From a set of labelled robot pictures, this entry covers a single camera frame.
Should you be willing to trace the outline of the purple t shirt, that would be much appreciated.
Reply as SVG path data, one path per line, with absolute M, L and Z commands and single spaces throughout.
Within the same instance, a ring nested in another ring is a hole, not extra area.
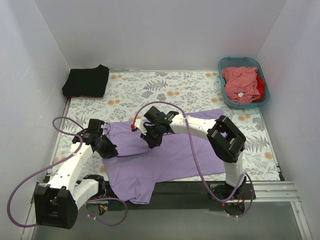
M 118 155 L 102 162 L 115 195 L 123 201 L 147 205 L 156 183 L 222 174 L 224 163 L 208 140 L 187 134 L 166 134 L 159 147 L 149 148 L 131 123 L 110 123 L 108 138 Z

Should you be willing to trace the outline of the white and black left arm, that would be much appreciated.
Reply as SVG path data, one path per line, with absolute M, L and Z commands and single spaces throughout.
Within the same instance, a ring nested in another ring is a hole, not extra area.
M 71 229 L 79 209 L 90 199 L 106 194 L 104 177 L 88 174 L 78 180 L 86 162 L 97 152 L 103 158 L 118 155 L 116 145 L 104 133 L 105 122 L 90 119 L 88 127 L 73 138 L 71 158 L 64 161 L 55 176 L 39 186 L 33 195 L 36 223 L 40 226 Z

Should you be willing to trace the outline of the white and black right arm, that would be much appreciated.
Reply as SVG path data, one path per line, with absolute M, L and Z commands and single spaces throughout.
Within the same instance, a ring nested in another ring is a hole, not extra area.
M 209 141 L 216 156 L 223 161 L 225 169 L 222 189 L 208 191 L 213 199 L 223 203 L 242 194 L 247 179 L 242 161 L 246 137 L 227 116 L 202 119 L 187 116 L 182 109 L 165 114 L 152 106 L 144 117 L 146 122 L 135 118 L 131 129 L 140 130 L 140 137 L 151 149 L 160 146 L 163 135 L 168 133 L 187 134 L 189 138 L 199 137 Z

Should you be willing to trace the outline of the black robot base mount plate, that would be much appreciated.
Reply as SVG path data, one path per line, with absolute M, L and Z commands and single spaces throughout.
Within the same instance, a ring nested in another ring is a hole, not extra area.
M 230 192 L 224 189 L 222 181 L 208 183 L 213 193 L 219 199 L 226 199 Z M 126 201 L 128 210 L 209 210 L 226 212 L 230 215 L 241 215 L 249 209 L 252 197 L 252 188 L 247 182 L 243 185 L 242 195 L 236 195 L 230 201 L 222 203 L 214 200 L 200 181 L 172 181 L 156 183 L 149 204 L 132 203 Z M 111 200 L 97 201 L 85 204 L 82 209 L 92 214 L 104 214 L 103 207 L 108 207 L 108 212 L 125 210 L 121 202 Z

